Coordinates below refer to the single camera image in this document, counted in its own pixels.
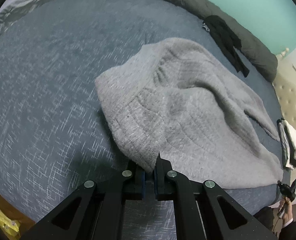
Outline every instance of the gray cloth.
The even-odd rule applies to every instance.
[[[208,0],[165,0],[181,6],[188,12],[205,19],[210,15],[218,15],[241,40],[241,52],[256,67],[261,75],[272,82],[277,74],[278,61],[274,54],[250,31],[241,26],[234,18],[223,12]]]
[[[272,120],[281,117],[272,85],[242,54],[251,75],[237,73],[202,21],[181,7],[163,0],[50,1],[0,36],[0,194],[39,221],[87,179],[103,181],[126,168],[94,81],[143,44],[169,37],[203,45],[262,98]],[[250,121],[281,159],[280,143]],[[126,201],[123,239],[176,239],[172,202],[157,202],[150,186],[143,202]],[[277,186],[226,192],[255,214],[275,200]]]
[[[160,152],[188,178],[223,188],[282,179],[248,119],[279,140],[261,98],[194,41],[144,45],[97,77],[96,89],[118,147],[148,172]]]

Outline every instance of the white cuff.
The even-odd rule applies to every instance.
[[[286,226],[290,225],[293,222],[293,218],[291,218],[288,222],[286,222],[282,228],[285,228]]]

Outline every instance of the metal screw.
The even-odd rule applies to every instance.
[[[125,171],[122,172],[122,175],[123,175],[124,177],[130,177],[130,176],[132,175],[132,172],[129,171],[129,170],[125,170]]]
[[[175,177],[176,175],[177,175],[177,173],[175,172],[175,171],[168,171],[167,172],[167,175],[169,176],[169,177]]]
[[[84,183],[84,186],[85,187],[93,187],[95,185],[95,183],[92,181],[92,180],[87,180],[85,183]]]
[[[214,182],[213,182],[212,180],[207,180],[207,181],[205,182],[205,185],[206,185],[207,187],[209,187],[209,188],[212,188],[212,187],[215,186],[215,184],[214,184]]]

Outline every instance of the headboard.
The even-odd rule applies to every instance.
[[[290,59],[284,58],[288,50],[277,55],[277,75],[273,87],[281,106],[283,118],[296,129],[296,67]],[[291,171],[291,183],[296,178],[296,170]]]

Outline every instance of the human hand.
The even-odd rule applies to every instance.
[[[278,211],[281,210],[281,208],[284,206],[284,204],[287,203],[287,207],[284,211],[284,215],[282,217],[283,225],[285,225],[287,222],[289,222],[293,218],[292,214],[292,202],[289,200],[289,198],[284,197],[280,200]]]

